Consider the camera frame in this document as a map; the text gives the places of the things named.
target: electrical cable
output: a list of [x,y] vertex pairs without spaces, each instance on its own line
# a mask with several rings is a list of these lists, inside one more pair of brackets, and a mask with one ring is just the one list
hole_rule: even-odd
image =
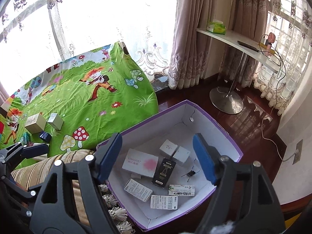
[[[261,49],[261,46],[260,46],[260,42],[259,42],[259,47],[260,47],[260,51],[261,51],[261,53],[264,55],[264,56],[266,56],[265,54],[264,54],[264,52],[268,52],[268,53],[270,53],[270,54],[272,54],[271,52],[269,52],[269,51],[262,51],[262,49]],[[285,66],[285,64],[284,64],[284,61],[283,61],[283,58],[281,57],[281,55],[279,54],[279,52],[277,51],[277,49],[276,48],[274,48],[274,47],[272,47],[273,49],[274,49],[274,51],[277,53],[277,55],[279,56],[279,58],[280,58],[280,60],[278,60],[279,62],[280,62],[280,69],[279,69],[279,71],[278,71],[278,73],[277,73],[277,77],[276,77],[276,79],[279,79],[279,81],[277,82],[277,84],[276,84],[276,101],[277,101],[277,89],[278,89],[278,84],[280,83],[280,81],[281,80],[283,80],[284,78],[285,78],[285,76],[286,76],[286,66]],[[285,68],[285,75],[281,78],[281,76],[283,75],[283,68]],[[272,109],[271,109],[271,112],[270,112],[270,114],[268,115],[268,116],[265,116],[265,117],[263,117],[262,118],[262,121],[261,121],[261,136],[262,136],[262,138],[263,139],[265,139],[265,140],[268,140],[268,141],[271,141],[272,143],[274,143],[274,145],[276,146],[276,150],[277,150],[277,154],[278,154],[278,156],[280,157],[280,159],[282,160],[282,162],[286,162],[286,161],[288,161],[289,159],[291,159],[296,153],[297,153],[297,151],[298,150],[295,150],[295,152],[289,157],[289,158],[287,158],[287,159],[282,159],[282,157],[280,156],[280,153],[278,152],[278,147],[277,147],[277,144],[273,141],[273,140],[271,140],[271,139],[269,139],[269,138],[265,138],[264,136],[263,136],[263,128],[262,128],[262,126],[263,126],[263,121],[264,121],[264,119],[265,118],[268,118],[268,117],[270,117],[271,116],[271,114],[272,114],[272,112],[273,112],[273,109],[274,109],[274,106],[272,107]]]

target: green tissue package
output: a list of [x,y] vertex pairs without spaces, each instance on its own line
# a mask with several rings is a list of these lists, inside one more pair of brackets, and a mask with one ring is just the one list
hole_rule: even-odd
[[225,31],[227,29],[225,28],[223,22],[218,21],[218,20],[213,20],[212,22],[208,22],[207,30],[212,33],[225,34]]

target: purple cardboard box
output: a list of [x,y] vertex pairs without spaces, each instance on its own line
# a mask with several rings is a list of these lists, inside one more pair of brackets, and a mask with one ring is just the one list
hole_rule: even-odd
[[[174,105],[121,133],[123,146],[110,173],[108,185],[120,205],[127,210],[128,216],[142,230],[155,229],[189,213],[213,193],[215,187],[206,180],[200,166],[196,166],[200,171],[191,177],[189,182],[187,182],[188,177],[183,176],[195,164],[198,164],[198,161],[195,161],[196,154],[192,146],[192,139],[196,133],[201,133],[209,145],[216,147],[221,155],[227,155],[235,162],[238,162],[243,156],[228,133],[203,109],[188,100]],[[152,209],[150,208],[150,199],[143,202],[124,190],[131,174],[122,170],[121,167],[129,148],[159,156],[159,165],[163,160],[159,148],[166,139],[191,152],[183,166],[175,166],[168,181],[168,184],[195,186],[195,196],[179,197],[177,210]],[[167,187],[164,189],[157,187],[151,183],[151,180],[151,178],[142,177],[138,182],[150,188],[154,195],[168,195]]]

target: wall outlet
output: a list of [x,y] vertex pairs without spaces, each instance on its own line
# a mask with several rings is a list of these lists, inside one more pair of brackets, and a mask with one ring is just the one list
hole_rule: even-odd
[[298,152],[294,155],[293,164],[299,162],[300,160],[301,151],[302,151],[302,143],[303,143],[303,139],[297,143],[296,150],[298,150]]

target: wooden floor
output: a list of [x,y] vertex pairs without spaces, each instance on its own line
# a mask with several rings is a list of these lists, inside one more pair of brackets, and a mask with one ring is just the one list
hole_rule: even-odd
[[[182,90],[162,90],[156,93],[159,111],[163,111],[183,100],[190,100],[203,108],[209,113],[234,139],[242,150],[244,156],[241,163],[252,163],[255,160],[265,168],[271,181],[274,180],[277,171],[280,167],[281,160],[277,154],[274,144],[270,141],[261,138],[261,121],[263,116],[267,116],[271,112],[268,101],[260,97],[261,92],[254,89],[253,86],[243,88],[238,94],[244,102],[244,109],[237,115],[229,115],[219,111],[213,106],[209,99],[209,92],[212,88],[225,84],[217,82],[216,77],[208,80],[203,80],[194,87]],[[286,147],[282,144],[276,131],[280,122],[280,117],[277,115],[277,110],[273,110],[269,119],[263,123],[263,133],[265,137],[273,139],[280,148],[280,154],[283,157]],[[232,203],[230,205],[229,219],[235,218],[237,211],[241,188],[241,184],[237,184],[234,190]],[[183,231],[194,232],[200,220],[202,219],[209,199],[201,206],[189,214],[176,219],[173,222],[149,231],[149,234],[154,233],[170,233],[176,234]]]

